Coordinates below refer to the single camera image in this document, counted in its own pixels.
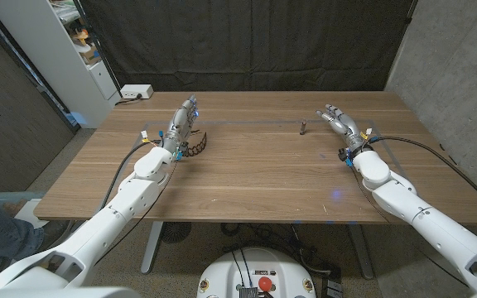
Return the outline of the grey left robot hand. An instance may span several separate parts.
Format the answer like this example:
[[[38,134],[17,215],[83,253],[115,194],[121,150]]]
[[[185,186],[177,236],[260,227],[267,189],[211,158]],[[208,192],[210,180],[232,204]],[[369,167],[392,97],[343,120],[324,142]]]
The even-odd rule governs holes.
[[[170,153],[176,152],[190,136],[190,130],[198,117],[196,97],[192,94],[174,113],[163,137],[162,147]]]

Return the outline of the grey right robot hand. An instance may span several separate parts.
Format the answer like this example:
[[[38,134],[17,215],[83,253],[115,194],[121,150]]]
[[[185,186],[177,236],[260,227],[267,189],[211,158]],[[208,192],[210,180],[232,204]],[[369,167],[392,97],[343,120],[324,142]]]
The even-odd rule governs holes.
[[[325,111],[316,110],[316,114],[327,121],[334,132],[342,136],[351,151],[355,151],[364,144],[364,138],[355,121],[336,106],[326,104]]]

